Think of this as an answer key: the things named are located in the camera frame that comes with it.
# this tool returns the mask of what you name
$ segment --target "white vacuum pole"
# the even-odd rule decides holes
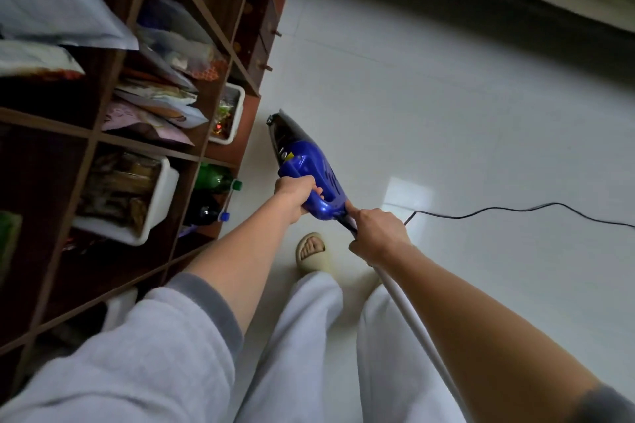
[[[353,237],[356,238],[357,224],[355,223],[355,220],[350,216],[346,216],[345,222],[355,229],[355,232],[351,231],[351,234],[353,234]],[[443,360],[441,359],[439,353],[436,351],[434,343],[430,339],[428,331],[425,329],[424,323],[422,323],[421,318],[419,318],[419,315],[417,315],[417,311],[415,311],[415,308],[412,306],[412,303],[406,296],[406,293],[403,292],[403,290],[399,287],[395,280],[393,280],[383,269],[374,267],[374,270],[379,278],[382,280],[382,283],[384,283],[386,291],[388,291],[388,294],[391,296],[391,298],[393,298],[395,305],[397,306],[397,308],[399,308],[401,315],[406,320],[406,323],[408,323],[408,326],[410,326],[410,329],[417,337],[417,340],[419,341],[421,346],[424,348],[424,351],[428,355],[428,358],[430,358],[430,361],[432,362],[434,368],[439,372],[439,375],[445,383],[445,386],[448,387],[449,392],[456,400],[459,409],[463,413],[465,422],[472,423],[472,417],[470,416],[470,413],[465,406],[463,398],[461,398],[461,395],[458,392],[458,388],[452,380],[452,376],[450,376],[448,369],[443,363]]]

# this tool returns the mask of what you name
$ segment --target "black cord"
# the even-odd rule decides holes
[[[628,224],[626,222],[607,221],[607,220],[604,220],[604,219],[596,219],[594,217],[587,216],[586,214],[582,214],[580,211],[578,211],[576,209],[573,209],[571,206],[567,206],[566,204],[563,204],[563,203],[545,203],[545,204],[541,204],[539,206],[530,207],[528,209],[512,209],[512,208],[509,208],[509,207],[492,206],[492,207],[487,207],[487,208],[480,209],[478,211],[472,212],[472,214],[466,214],[465,216],[448,216],[448,215],[445,215],[445,214],[437,214],[437,213],[428,212],[428,211],[414,211],[410,215],[410,217],[406,219],[406,222],[404,222],[403,224],[404,224],[404,226],[406,226],[410,222],[410,220],[417,215],[417,213],[427,214],[428,216],[433,216],[433,217],[441,217],[443,219],[466,219],[468,217],[476,216],[477,214],[480,214],[481,212],[489,211],[490,209],[500,209],[502,211],[513,211],[513,212],[531,212],[531,211],[537,211],[538,209],[542,209],[544,207],[549,207],[549,206],[566,207],[569,211],[573,211],[578,216],[582,216],[584,219],[588,219],[588,220],[593,221],[593,222],[601,222],[602,224],[613,224],[614,226],[626,226],[626,227],[631,227],[631,228],[635,229],[635,226],[633,224]]]

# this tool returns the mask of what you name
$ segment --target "handheld vacuum cleaner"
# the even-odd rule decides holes
[[[313,176],[316,180],[316,186],[322,188],[324,199],[317,193],[312,192],[309,195],[309,199],[304,203],[304,208],[320,220],[336,220],[342,226],[346,227],[353,234],[353,237],[356,237],[357,227],[355,221],[348,216],[345,208],[347,200],[346,194],[335,177],[335,173],[333,173],[333,169],[322,150],[313,139],[282,110],[270,115],[267,119],[267,125],[269,126],[271,143],[273,144],[280,167],[278,176]],[[417,336],[419,343],[421,343],[421,346],[429,356],[434,367],[439,372],[450,393],[454,396],[459,408],[463,412],[466,422],[469,423],[471,418],[458,393],[458,389],[443,364],[439,353],[436,351],[414,307],[397,283],[395,283],[385,271],[377,267],[374,269],[401,311],[401,314],[408,322],[410,329]]]

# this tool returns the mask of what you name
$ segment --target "cubby shelf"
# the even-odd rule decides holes
[[[135,29],[144,0],[104,1]],[[71,48],[86,72],[79,81],[0,78],[6,94],[20,94],[0,100],[0,209],[23,216],[17,249],[0,287],[0,402],[23,384],[36,340],[44,333],[133,285],[142,285],[143,291],[162,285],[218,238],[219,222],[183,238],[178,234],[200,164],[223,165],[237,175],[255,121],[262,71],[254,77],[253,67],[246,67],[233,47],[245,1],[178,0],[227,60],[219,80],[196,82],[195,107],[212,120],[227,81],[248,94],[237,137],[227,146],[208,143],[211,122],[185,131],[193,146],[102,132],[126,62],[124,50]],[[75,231],[72,219],[91,163],[109,146],[168,157],[179,171],[168,216],[142,246],[108,240],[81,255],[69,255],[63,249]]]

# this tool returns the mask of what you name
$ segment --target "beige slipper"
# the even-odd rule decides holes
[[[300,253],[304,248],[304,245],[307,243],[309,238],[317,238],[322,241],[324,245],[324,251],[313,253],[310,256],[302,259]],[[298,264],[298,267],[301,271],[305,273],[312,273],[313,271],[324,271],[325,273],[333,274],[333,265],[331,264],[331,255],[328,251],[328,247],[324,242],[324,238],[320,233],[309,233],[304,236],[297,247],[295,248],[295,261]]]

